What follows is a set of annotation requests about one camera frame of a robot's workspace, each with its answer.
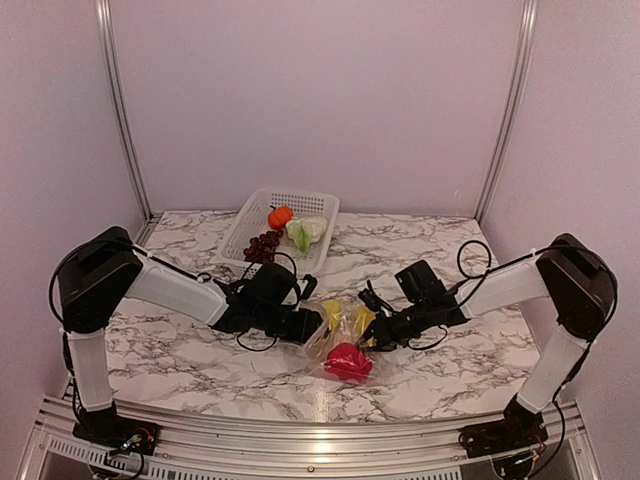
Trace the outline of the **fake orange tomato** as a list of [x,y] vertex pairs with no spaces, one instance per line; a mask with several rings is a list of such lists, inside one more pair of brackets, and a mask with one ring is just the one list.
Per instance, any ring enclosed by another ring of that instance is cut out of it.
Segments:
[[267,217],[268,225],[273,230],[282,230],[286,227],[286,224],[294,217],[293,210],[288,206],[275,207],[272,206],[272,211]]

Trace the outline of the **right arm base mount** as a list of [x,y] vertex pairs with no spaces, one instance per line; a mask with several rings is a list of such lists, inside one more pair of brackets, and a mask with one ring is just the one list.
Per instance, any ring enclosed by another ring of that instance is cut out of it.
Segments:
[[469,458],[542,445],[549,435],[540,412],[533,413],[514,396],[496,421],[463,427],[458,442]]

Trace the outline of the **clear zip top bag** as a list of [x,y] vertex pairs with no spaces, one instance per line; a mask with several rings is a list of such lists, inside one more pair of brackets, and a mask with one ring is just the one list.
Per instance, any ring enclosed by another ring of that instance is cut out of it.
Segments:
[[[323,319],[322,325],[301,347],[301,356],[306,361],[304,371],[316,378],[353,385],[385,384],[395,373],[395,367],[388,359],[385,359],[381,353],[374,352],[373,349],[362,348],[362,341],[354,332],[355,310],[358,306],[353,302],[341,302],[345,312],[344,334],[335,335],[329,331],[326,312],[322,306],[323,303],[324,302],[306,302],[304,304],[305,308],[317,311]],[[353,344],[373,362],[373,369],[364,383],[344,382],[325,371],[324,362],[326,361],[328,353],[341,343]]]

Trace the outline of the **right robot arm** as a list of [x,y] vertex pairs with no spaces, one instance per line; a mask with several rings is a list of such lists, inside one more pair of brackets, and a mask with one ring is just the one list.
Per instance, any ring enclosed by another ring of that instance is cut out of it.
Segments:
[[404,268],[395,279],[409,307],[396,310],[366,287],[359,298],[375,317],[358,345],[373,342],[378,351],[407,347],[432,327],[462,325],[533,299],[552,302],[557,327],[495,428],[496,440],[506,448],[519,446],[533,433],[536,417],[579,372],[618,304],[615,274],[568,233],[504,265],[466,275],[450,288],[424,260]]

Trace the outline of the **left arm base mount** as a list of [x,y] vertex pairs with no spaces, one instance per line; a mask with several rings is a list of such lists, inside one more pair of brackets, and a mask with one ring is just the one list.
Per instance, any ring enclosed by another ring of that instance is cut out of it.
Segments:
[[160,433],[158,424],[121,416],[114,403],[94,412],[81,406],[73,409],[76,416],[73,435],[76,438],[109,447],[113,455],[154,453]]

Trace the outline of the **fake white cauliflower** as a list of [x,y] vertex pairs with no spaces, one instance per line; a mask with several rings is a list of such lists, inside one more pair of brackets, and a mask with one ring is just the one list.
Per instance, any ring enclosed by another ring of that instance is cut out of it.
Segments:
[[323,217],[292,218],[285,226],[288,238],[303,253],[308,252],[312,244],[321,240],[327,227],[328,221]]

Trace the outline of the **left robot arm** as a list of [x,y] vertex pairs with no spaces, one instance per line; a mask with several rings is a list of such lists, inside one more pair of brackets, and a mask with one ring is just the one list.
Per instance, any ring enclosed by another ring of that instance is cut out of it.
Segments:
[[316,285],[313,276],[300,279],[295,268],[278,263],[232,282],[193,274],[144,250],[119,226],[79,245],[59,261],[48,284],[79,425],[106,445],[126,436],[106,354],[106,330],[122,303],[153,305],[235,337],[256,330],[274,343],[305,345],[323,325],[319,312],[301,305]]

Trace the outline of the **fake purple grapes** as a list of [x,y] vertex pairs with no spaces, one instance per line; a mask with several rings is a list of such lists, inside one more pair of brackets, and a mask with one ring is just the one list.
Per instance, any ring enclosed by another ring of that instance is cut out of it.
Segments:
[[270,230],[252,237],[249,246],[243,250],[244,260],[249,263],[273,263],[282,236],[281,230]]

